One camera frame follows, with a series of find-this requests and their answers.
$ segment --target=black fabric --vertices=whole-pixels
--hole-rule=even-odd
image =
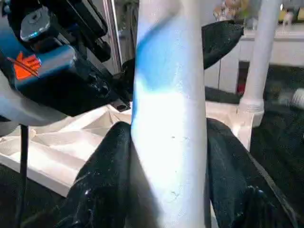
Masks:
[[[10,168],[0,165],[0,227],[12,228],[16,212],[16,199],[20,186],[20,174]],[[27,182],[25,210],[23,220],[40,217],[45,211],[53,209],[60,205],[64,197],[53,191],[37,184],[32,180]],[[48,228],[46,219],[44,226],[37,225],[31,228]]]
[[[292,227],[247,150],[223,123],[208,119],[210,198],[220,228]]]
[[[244,34],[243,26],[233,21],[219,21],[201,28],[204,68],[207,69],[226,54],[239,42]]]
[[[224,92],[218,89],[205,87],[205,96],[207,101],[228,103],[228,104],[239,104],[241,96]]]
[[[304,224],[304,111],[265,105],[253,129],[251,154],[265,168]]]
[[[124,228],[130,125],[117,123],[80,170],[59,210],[56,228]]]

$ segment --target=shelf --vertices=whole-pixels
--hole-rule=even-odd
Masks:
[[[245,30],[241,40],[254,40],[255,35],[255,30]],[[304,24],[292,25],[290,30],[283,29],[283,26],[279,25],[275,33],[275,40],[304,41]]]

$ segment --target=metal rod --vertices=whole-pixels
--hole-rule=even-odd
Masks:
[[[278,24],[282,0],[263,0],[260,9],[253,54],[240,110],[264,112],[263,93]]]
[[[113,61],[115,73],[122,71],[122,56],[118,38],[118,27],[115,12],[114,0],[103,0],[105,18],[108,24],[108,34],[110,36],[111,59]]]
[[[141,0],[131,161],[133,228],[210,227],[201,0]]]

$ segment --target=white plastic tray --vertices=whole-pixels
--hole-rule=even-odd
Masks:
[[[76,175],[118,121],[131,123],[131,112],[105,106],[44,127],[31,127],[28,178],[66,196]],[[19,171],[20,128],[1,138],[0,163]]]

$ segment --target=white cabinet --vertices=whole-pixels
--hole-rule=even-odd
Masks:
[[[238,63],[250,61],[254,40],[255,31],[245,31],[239,44],[218,63],[220,64],[218,89],[236,92]],[[304,25],[293,25],[288,31],[284,31],[281,26],[278,27],[270,63],[293,67],[304,66]]]

